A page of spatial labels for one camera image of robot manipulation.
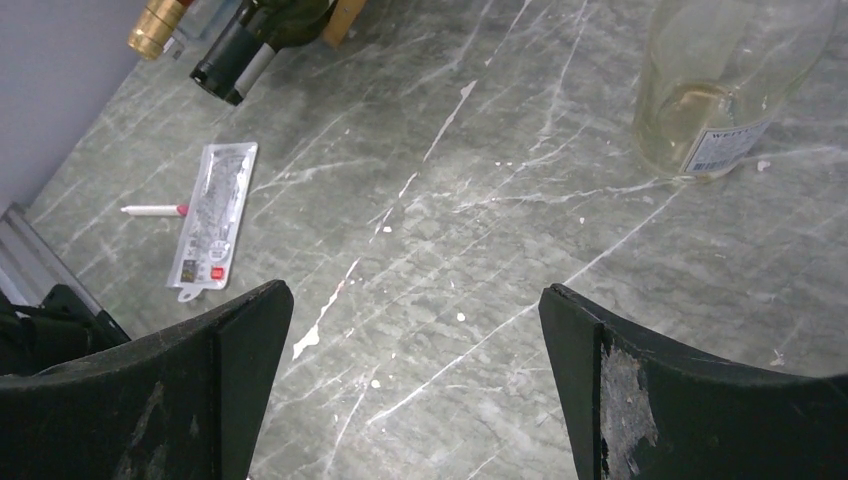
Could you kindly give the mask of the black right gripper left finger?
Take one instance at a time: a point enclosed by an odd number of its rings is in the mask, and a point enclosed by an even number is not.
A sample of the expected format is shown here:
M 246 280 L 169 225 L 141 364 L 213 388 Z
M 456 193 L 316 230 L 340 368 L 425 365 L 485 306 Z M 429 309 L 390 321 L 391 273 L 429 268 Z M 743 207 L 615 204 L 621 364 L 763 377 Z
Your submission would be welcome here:
M 269 281 L 122 345 L 1 379 L 5 479 L 245 479 L 294 298 Z

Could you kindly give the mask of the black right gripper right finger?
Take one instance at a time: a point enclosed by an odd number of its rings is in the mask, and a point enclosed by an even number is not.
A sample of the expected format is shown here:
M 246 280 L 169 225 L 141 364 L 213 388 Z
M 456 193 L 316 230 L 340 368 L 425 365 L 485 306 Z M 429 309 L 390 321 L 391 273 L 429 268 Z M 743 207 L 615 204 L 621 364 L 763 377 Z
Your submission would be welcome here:
M 733 362 L 554 284 L 548 357 L 582 479 L 843 479 L 847 378 Z

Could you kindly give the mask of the dark green wine bottle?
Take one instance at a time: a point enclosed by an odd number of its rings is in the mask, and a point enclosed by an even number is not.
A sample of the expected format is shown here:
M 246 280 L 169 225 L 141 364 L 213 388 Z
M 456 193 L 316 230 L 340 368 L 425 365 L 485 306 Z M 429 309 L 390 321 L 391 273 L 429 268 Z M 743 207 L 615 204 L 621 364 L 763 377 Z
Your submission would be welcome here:
M 328 0 L 243 1 L 190 78 L 224 101 L 233 84 L 263 44 L 276 55 L 315 41 L 335 8 Z

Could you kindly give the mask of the clear round glass bottle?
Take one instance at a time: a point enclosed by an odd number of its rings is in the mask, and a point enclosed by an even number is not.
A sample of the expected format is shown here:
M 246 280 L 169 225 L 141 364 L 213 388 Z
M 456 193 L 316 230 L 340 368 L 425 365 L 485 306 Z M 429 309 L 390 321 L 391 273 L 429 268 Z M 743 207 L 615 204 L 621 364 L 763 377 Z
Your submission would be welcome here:
M 839 8 L 836 0 L 659 2 L 633 119 L 646 163 L 687 181 L 732 171 L 820 59 Z

